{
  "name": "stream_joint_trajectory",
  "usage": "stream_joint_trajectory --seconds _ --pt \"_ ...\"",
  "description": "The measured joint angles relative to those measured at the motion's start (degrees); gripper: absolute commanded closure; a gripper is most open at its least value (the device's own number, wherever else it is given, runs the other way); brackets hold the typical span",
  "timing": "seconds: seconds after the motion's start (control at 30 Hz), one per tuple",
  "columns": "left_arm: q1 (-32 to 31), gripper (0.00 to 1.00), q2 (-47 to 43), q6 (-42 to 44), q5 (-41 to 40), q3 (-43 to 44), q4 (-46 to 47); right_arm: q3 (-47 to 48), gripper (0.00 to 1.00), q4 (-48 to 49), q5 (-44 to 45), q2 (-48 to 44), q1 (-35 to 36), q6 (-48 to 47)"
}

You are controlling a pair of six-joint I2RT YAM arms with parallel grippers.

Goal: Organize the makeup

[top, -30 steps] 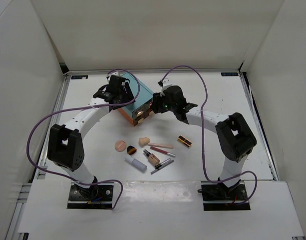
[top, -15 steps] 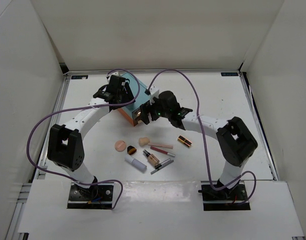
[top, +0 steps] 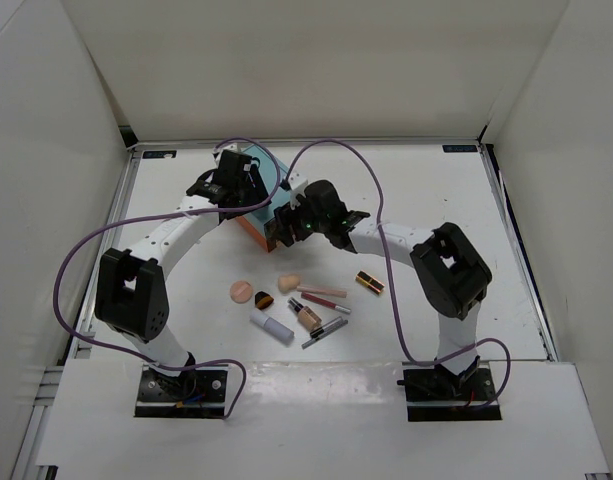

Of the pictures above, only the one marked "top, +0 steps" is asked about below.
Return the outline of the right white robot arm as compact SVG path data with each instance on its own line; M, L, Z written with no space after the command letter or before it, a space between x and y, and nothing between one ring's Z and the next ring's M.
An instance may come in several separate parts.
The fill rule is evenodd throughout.
M446 399L462 397L479 366L477 321L492 273L459 226L446 222L429 230L380 222L349 210L328 180L290 178L280 187L290 194L289 202L274 210L275 233L284 245L318 233L340 250L378 255L415 271L438 313L436 390Z

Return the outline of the pink tube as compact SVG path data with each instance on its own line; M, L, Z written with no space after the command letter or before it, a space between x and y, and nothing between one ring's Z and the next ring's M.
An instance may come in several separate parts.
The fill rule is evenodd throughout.
M337 297L337 298L346 298L348 295L348 292L346 290L335 289L335 288L330 288L330 287L304 285L304 284L297 286L296 290L298 292L303 292L303 293L319 294L319 295L332 296L332 297Z

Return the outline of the black gold lipstick case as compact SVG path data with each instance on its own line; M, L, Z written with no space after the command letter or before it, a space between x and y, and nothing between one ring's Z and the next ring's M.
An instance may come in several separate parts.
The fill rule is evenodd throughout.
M357 273L355 280L377 295L380 295L385 289L385 285L381 281L363 270Z

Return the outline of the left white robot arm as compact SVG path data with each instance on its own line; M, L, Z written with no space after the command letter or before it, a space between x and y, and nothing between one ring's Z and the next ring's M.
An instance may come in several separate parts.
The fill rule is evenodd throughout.
M261 161L225 148L214 171L189 187L175 210L130 247L107 250L101 260L94 314L127 339L162 376L162 388L177 400L190 397L197 377L186 367L194 357L167 326L166 279L176 264L207 233L265 201L269 191Z

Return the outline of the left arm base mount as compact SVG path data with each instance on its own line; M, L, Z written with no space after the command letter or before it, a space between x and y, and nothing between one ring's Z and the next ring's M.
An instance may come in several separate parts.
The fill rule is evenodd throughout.
M136 418L219 419L225 414L228 367L209 366L167 377L143 367Z

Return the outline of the red lip gloss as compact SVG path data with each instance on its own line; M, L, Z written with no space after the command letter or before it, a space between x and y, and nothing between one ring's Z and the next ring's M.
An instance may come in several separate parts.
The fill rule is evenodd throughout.
M315 303L317 305L323 306L325 308L328 308L330 310L334 310L346 315L350 315L351 314L351 309L348 307L345 307L343 305L337 304L333 301L318 297L316 295L307 293L307 292L302 292L301 293L301 298L307 301L310 301L312 303Z

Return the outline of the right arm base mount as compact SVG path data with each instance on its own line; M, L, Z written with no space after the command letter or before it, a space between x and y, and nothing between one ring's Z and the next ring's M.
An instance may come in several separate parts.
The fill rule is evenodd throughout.
M443 367L402 364L397 385L405 394L407 420L413 423L501 421L497 389L488 365L477 366L458 382Z

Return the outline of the black silver eyeliner pen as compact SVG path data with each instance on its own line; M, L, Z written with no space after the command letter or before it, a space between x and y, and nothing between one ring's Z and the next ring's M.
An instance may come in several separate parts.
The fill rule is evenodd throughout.
M320 326L319 328L315 329L313 332L310 333L310 338L304 342L301 347L303 349L307 349L310 346L314 345L315 343L321 341L322 339L326 338L327 336L329 336L330 334L336 332L337 330L343 328L344 326L346 326L348 324L348 320L342 317L337 317L329 322L327 322L326 324Z

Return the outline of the teal orange drawer organizer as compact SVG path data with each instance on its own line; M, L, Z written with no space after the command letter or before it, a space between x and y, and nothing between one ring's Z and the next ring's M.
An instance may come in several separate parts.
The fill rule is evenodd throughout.
M277 182L275 164L270 156L255 145L243 146L242 144L233 144L233 147L237 147L241 152L258 159L258 169L261 179L267 192L270 193ZM268 205L256 211L239 216L235 221L265 252L270 253L278 246L278 241L272 237L271 232L275 227L274 210L282 207L289 201L289 192L279 187Z

